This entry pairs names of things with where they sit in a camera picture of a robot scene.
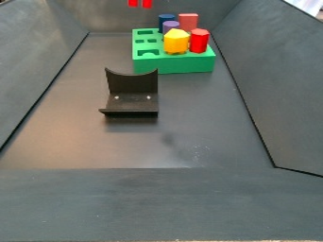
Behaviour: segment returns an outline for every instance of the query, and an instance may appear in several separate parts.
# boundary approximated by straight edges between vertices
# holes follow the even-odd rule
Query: red block
[[[127,0],[127,5],[128,5],[130,7],[138,7],[138,1],[139,1],[139,0]]]
[[[143,0],[143,8],[151,9],[152,7],[152,0]]]
[[[210,32],[207,29],[196,28],[191,31],[191,45],[190,51],[195,53],[203,53],[207,50],[207,43],[210,38]]]
[[[196,13],[179,13],[178,14],[179,28],[191,32],[196,28],[198,14]]]

